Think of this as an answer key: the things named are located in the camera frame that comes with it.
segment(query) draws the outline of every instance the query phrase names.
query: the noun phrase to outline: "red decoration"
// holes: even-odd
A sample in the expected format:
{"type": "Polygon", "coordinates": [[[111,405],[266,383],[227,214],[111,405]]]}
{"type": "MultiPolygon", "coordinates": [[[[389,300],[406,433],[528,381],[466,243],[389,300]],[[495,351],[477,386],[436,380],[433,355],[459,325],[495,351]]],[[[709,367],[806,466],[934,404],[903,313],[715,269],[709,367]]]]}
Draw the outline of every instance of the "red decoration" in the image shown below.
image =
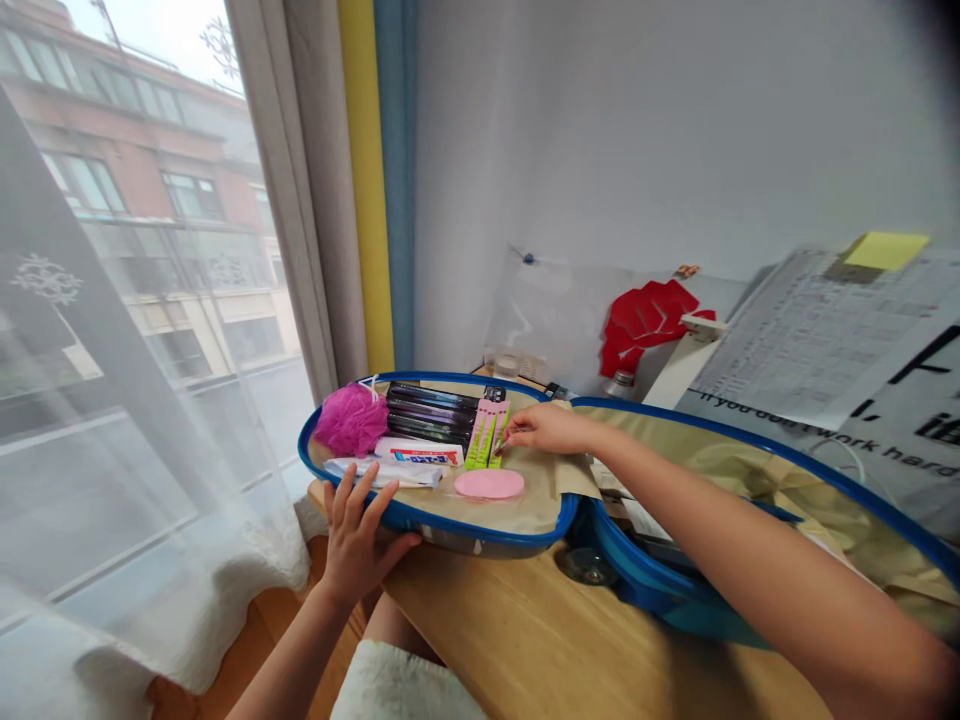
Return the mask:
{"type": "Polygon", "coordinates": [[[700,301],[676,280],[648,282],[628,290],[610,305],[610,318],[603,329],[606,341],[600,353],[600,374],[613,377],[617,370],[635,373],[646,350],[679,340],[687,332],[684,315],[716,320],[713,310],[697,310],[700,301]]]}

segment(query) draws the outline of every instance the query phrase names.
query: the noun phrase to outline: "cable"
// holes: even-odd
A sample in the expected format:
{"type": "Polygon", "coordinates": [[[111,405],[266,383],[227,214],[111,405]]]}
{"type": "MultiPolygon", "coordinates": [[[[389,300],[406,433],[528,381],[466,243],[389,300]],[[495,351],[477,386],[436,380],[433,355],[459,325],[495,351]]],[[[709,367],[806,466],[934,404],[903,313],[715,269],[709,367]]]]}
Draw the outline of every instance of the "cable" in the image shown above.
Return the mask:
{"type": "MultiPolygon", "coordinates": [[[[857,473],[859,474],[859,478],[857,478],[857,482],[859,482],[863,487],[867,487],[867,470],[866,468],[863,467],[863,462],[860,460],[859,456],[850,447],[848,447],[847,445],[844,445],[842,442],[840,442],[836,438],[827,438],[826,440],[821,440],[820,442],[813,445],[809,450],[807,450],[807,455],[809,455],[810,457],[814,457],[816,451],[819,448],[826,445],[827,443],[834,443],[835,445],[839,445],[847,452],[847,454],[851,458],[853,458],[853,462],[856,464],[857,473]]],[[[844,465],[842,467],[834,467],[834,470],[838,470],[842,472],[843,470],[849,467],[850,467],[849,465],[844,465]]],[[[884,484],[880,480],[880,478],[871,476],[870,479],[873,480],[873,482],[876,483],[877,487],[879,487],[883,491],[883,494],[886,496],[887,502],[889,502],[891,505],[893,505],[893,507],[899,510],[900,505],[897,503],[896,499],[893,497],[893,493],[890,492],[890,489],[886,486],[886,484],[884,484]]]]}

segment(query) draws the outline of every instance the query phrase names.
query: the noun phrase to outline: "blue curtain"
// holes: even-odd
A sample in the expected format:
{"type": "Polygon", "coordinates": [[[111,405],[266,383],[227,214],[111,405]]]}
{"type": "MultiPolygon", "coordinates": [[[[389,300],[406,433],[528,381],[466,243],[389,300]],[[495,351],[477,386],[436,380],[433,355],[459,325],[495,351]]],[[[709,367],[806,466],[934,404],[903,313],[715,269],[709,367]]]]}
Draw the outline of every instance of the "blue curtain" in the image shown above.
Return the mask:
{"type": "Polygon", "coordinates": [[[417,5],[418,0],[374,0],[393,352],[397,370],[414,369],[417,5]]]}

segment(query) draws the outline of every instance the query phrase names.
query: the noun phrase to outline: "yellow curtain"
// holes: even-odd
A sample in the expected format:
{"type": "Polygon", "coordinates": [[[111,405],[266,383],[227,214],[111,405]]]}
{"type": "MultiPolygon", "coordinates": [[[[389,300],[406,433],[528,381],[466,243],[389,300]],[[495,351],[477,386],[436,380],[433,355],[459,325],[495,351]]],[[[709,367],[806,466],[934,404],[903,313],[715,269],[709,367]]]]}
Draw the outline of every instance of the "yellow curtain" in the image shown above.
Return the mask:
{"type": "Polygon", "coordinates": [[[339,0],[338,8],[367,360],[371,373],[389,372],[394,369],[393,319],[373,0],[339,0]]]}

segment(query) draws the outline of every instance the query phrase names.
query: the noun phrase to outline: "soap bar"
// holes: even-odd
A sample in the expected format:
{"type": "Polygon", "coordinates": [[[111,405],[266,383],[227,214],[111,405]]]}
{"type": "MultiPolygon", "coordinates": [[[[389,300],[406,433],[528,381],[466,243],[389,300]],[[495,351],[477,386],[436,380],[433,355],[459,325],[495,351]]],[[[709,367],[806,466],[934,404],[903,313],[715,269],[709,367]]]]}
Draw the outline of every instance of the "soap bar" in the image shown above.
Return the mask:
{"type": "Polygon", "coordinates": [[[523,492],[523,475],[514,470],[471,470],[453,484],[461,495],[484,500],[505,500],[523,492]]]}

